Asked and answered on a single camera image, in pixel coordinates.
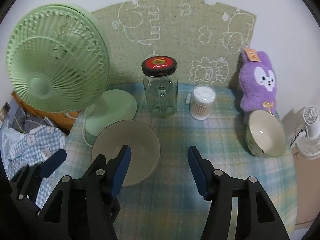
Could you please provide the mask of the cream bowl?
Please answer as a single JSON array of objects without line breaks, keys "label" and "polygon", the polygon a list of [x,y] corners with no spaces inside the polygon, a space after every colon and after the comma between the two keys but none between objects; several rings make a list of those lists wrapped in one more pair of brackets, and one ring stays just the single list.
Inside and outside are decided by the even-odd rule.
[{"label": "cream bowl", "polygon": [[287,149],[287,140],[282,124],[271,113],[263,110],[249,115],[246,143],[256,157],[276,158]]}]

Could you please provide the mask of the blue checkered blanket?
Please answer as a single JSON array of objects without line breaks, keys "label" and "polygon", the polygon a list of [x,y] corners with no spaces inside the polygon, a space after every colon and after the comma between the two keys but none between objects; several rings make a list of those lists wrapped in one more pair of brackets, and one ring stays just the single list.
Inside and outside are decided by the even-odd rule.
[{"label": "blue checkered blanket", "polygon": [[[24,166],[44,163],[59,149],[65,149],[67,136],[48,118],[35,117],[21,107],[9,114],[1,128],[1,159],[11,180]],[[53,175],[43,178],[36,198],[42,208],[52,189]]]}]

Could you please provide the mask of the plaid tablecloth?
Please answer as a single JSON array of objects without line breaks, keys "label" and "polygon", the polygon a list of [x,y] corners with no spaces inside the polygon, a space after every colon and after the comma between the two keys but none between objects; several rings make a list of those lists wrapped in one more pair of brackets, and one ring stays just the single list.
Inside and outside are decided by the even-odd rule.
[{"label": "plaid tablecloth", "polygon": [[231,177],[255,176],[276,207],[289,235],[297,218],[297,183],[290,150],[278,158],[255,157],[247,148],[239,90],[215,87],[216,99],[204,121],[191,117],[186,97],[193,85],[178,85],[175,115],[149,115],[141,83],[118,85],[137,100],[135,119],[150,126],[159,138],[161,156],[143,182],[123,187],[114,223],[119,239],[200,239],[210,202],[199,194],[187,160],[187,150],[200,154]]}]

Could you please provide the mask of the white standing fan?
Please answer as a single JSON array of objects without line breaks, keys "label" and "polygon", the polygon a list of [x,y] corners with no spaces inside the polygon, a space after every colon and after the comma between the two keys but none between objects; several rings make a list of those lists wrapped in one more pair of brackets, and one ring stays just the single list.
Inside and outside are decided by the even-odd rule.
[{"label": "white standing fan", "polygon": [[319,158],[319,134],[319,106],[306,106],[299,113],[290,146],[304,158],[315,160]]}]

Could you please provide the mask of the green desk fan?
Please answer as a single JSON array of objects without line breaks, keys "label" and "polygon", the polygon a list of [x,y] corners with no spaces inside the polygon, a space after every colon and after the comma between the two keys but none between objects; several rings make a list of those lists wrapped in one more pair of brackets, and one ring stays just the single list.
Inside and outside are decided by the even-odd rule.
[{"label": "green desk fan", "polygon": [[25,103],[49,113],[85,111],[84,128],[93,136],[136,114],[134,96],[107,88],[112,67],[107,36],[78,5],[47,4],[25,14],[8,40],[6,65]]}]

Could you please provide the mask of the cotton swab container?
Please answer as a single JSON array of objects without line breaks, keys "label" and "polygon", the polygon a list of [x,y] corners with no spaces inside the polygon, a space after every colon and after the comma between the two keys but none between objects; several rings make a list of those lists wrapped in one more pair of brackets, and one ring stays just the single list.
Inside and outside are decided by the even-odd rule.
[{"label": "cotton swab container", "polygon": [[210,115],[216,94],[208,85],[196,85],[190,102],[190,114],[196,120],[206,120]]}]

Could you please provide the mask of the purple plush bunny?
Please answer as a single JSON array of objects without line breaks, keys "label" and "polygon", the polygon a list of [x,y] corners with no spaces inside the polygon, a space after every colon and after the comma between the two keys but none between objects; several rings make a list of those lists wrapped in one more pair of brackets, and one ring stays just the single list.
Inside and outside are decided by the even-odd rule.
[{"label": "purple plush bunny", "polygon": [[264,51],[245,48],[241,52],[242,67],[239,85],[242,90],[240,107],[248,118],[255,110],[276,113],[277,80],[268,55]]}]

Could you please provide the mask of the glass jar black lid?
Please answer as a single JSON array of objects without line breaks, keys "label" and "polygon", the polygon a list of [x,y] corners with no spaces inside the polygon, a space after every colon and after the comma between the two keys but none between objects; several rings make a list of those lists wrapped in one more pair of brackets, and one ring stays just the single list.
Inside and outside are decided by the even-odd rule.
[{"label": "glass jar black lid", "polygon": [[177,62],[169,56],[153,56],[142,62],[143,86],[150,115],[167,118],[177,111]]}]

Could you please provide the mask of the green cartoon placemat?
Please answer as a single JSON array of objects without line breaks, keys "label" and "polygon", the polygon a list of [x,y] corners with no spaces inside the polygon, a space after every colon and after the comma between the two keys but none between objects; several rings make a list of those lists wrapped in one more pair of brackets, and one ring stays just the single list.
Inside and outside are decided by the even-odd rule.
[{"label": "green cartoon placemat", "polygon": [[110,43],[111,84],[141,82],[142,62],[176,60],[181,83],[236,88],[255,14],[204,0],[133,0],[93,12]]}]

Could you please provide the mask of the wooden bed frame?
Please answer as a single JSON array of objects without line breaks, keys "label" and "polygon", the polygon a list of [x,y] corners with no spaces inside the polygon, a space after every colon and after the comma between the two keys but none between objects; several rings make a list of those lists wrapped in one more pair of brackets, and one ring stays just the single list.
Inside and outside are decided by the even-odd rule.
[{"label": "wooden bed frame", "polygon": [[69,113],[49,113],[40,111],[38,109],[35,109],[31,106],[29,106],[27,103],[25,103],[15,91],[11,93],[13,99],[17,102],[17,104],[22,107],[25,111],[29,112],[33,116],[38,116],[41,118],[48,117],[50,120],[55,122],[62,131],[67,132],[67,134],[72,129],[75,120],[79,116],[80,112],[69,112]]}]

